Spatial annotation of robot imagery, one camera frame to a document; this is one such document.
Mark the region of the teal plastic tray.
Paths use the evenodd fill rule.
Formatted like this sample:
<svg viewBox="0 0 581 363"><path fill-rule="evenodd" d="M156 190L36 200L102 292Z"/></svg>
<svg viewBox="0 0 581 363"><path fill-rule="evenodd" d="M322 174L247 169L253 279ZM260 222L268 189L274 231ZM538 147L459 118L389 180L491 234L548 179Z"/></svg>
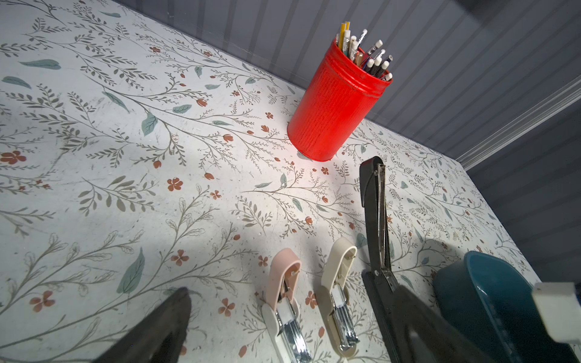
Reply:
<svg viewBox="0 0 581 363"><path fill-rule="evenodd" d="M470 251L437 272L442 316L497 362L576 362L567 343L549 337L532 285L511 264Z"/></svg>

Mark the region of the black stapler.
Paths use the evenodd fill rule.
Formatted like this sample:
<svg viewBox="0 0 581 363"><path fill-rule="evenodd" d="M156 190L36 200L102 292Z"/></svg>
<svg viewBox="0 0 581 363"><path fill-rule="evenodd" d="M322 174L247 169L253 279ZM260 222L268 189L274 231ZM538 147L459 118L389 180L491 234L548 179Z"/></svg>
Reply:
<svg viewBox="0 0 581 363"><path fill-rule="evenodd" d="M391 268L383 160L375 156L364 161L359 176L370 259L370 270L362 273L363 283L390 361L401 362L401 349L393 326L394 292L399 283Z"/></svg>

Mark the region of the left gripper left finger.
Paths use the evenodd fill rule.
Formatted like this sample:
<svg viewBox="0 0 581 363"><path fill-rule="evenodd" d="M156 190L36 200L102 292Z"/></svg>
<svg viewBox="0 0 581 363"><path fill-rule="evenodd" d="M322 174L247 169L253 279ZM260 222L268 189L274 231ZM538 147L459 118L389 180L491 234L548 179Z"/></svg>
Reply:
<svg viewBox="0 0 581 363"><path fill-rule="evenodd" d="M177 362L187 335L192 300L180 287L97 362Z"/></svg>

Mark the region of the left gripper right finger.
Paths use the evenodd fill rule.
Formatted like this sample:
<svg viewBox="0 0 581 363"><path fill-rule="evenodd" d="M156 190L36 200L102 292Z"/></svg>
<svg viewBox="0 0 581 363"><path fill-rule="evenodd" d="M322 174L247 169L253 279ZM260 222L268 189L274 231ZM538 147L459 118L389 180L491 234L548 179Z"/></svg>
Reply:
<svg viewBox="0 0 581 363"><path fill-rule="evenodd" d="M406 287L393 293L391 329L401 362L492 362Z"/></svg>

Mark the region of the pink eraser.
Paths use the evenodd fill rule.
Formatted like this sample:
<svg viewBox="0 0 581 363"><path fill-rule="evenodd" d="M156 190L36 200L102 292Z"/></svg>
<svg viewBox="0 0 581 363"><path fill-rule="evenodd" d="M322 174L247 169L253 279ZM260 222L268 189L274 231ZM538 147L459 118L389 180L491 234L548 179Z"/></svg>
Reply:
<svg viewBox="0 0 581 363"><path fill-rule="evenodd" d="M266 286L263 320L280 362L311 362L313 357L300 327L295 290L301 271L300 258L290 248L272 260Z"/></svg>

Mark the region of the red pencil cup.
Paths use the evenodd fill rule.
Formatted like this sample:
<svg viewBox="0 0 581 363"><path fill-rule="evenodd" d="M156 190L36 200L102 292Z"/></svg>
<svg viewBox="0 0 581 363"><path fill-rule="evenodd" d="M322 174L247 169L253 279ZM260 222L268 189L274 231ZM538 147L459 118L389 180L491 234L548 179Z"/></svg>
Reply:
<svg viewBox="0 0 581 363"><path fill-rule="evenodd" d="M391 83L357 67L332 43L287 126L290 142L310 160L331 160Z"/></svg>

